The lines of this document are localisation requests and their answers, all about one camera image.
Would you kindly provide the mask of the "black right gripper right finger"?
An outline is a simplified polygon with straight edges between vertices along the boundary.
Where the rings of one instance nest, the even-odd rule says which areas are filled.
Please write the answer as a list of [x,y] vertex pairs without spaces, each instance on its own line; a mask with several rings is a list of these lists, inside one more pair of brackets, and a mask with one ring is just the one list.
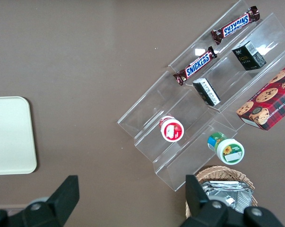
[[281,221],[268,209],[247,207],[243,213],[217,200],[209,200],[194,175],[186,176],[186,202],[191,216],[182,227],[282,227]]

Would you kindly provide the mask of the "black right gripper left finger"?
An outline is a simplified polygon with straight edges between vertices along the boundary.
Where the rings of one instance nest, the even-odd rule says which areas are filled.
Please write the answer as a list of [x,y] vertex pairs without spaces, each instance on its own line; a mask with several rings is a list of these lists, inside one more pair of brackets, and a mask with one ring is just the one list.
[[11,216],[0,210],[0,227],[62,227],[78,201],[78,176],[70,175],[46,201],[31,203]]

